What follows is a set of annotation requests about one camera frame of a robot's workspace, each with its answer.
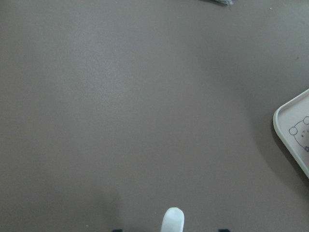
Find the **white plastic spoon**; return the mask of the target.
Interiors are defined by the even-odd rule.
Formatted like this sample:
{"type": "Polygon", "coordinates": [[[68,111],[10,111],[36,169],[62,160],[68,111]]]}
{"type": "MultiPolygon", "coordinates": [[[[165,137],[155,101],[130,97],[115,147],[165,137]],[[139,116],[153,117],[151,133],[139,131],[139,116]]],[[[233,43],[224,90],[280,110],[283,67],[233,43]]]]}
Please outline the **white plastic spoon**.
{"type": "Polygon", "coordinates": [[[163,217],[160,232],[183,232],[184,213],[177,207],[169,208],[163,217]]]}

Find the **beige rectangular tray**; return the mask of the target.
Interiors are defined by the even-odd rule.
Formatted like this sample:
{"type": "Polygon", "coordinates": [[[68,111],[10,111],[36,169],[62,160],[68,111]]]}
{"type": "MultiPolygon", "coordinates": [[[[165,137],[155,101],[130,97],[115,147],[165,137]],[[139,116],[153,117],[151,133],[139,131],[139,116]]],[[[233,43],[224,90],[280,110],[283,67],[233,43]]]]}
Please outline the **beige rectangular tray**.
{"type": "Polygon", "coordinates": [[[280,106],[273,115],[276,134],[299,167],[309,175],[309,91],[280,106]]]}

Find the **grey folded cloth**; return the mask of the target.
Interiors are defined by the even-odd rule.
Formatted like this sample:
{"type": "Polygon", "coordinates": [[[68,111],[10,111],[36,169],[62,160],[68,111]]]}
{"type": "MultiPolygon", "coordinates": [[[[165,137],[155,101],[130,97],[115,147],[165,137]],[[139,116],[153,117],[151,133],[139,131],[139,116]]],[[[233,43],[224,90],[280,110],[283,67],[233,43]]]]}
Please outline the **grey folded cloth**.
{"type": "Polygon", "coordinates": [[[221,5],[224,5],[224,6],[229,6],[229,5],[234,4],[234,0],[203,0],[203,1],[211,2],[211,3],[215,3],[215,4],[221,4],[221,5]]]}

